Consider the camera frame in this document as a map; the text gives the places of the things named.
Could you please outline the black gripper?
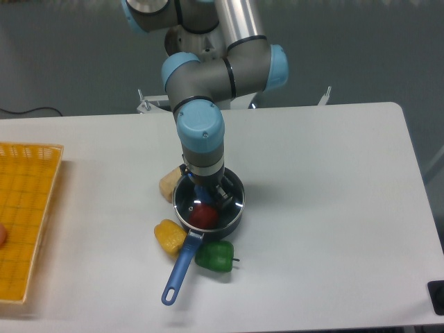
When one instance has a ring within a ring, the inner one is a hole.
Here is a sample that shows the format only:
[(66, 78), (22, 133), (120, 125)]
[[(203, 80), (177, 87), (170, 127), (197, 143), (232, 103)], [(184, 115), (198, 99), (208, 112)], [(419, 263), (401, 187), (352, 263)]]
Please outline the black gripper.
[(232, 202), (232, 194), (226, 192), (222, 186), (220, 186), (225, 174), (224, 155), (210, 166), (194, 165), (189, 162), (184, 155), (182, 159), (185, 165), (184, 174), (188, 176), (195, 185), (207, 187), (206, 190), (210, 197), (211, 204), (216, 205), (219, 209), (225, 209)]

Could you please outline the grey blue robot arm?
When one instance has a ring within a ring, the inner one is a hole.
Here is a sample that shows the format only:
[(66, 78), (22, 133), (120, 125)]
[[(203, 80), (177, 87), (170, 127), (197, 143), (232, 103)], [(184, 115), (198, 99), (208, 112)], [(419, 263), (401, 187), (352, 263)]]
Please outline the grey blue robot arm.
[(268, 42), (256, 1), (124, 1), (127, 20), (146, 33), (181, 28), (161, 69), (188, 176), (198, 199), (226, 207), (221, 101), (286, 84), (284, 49)]

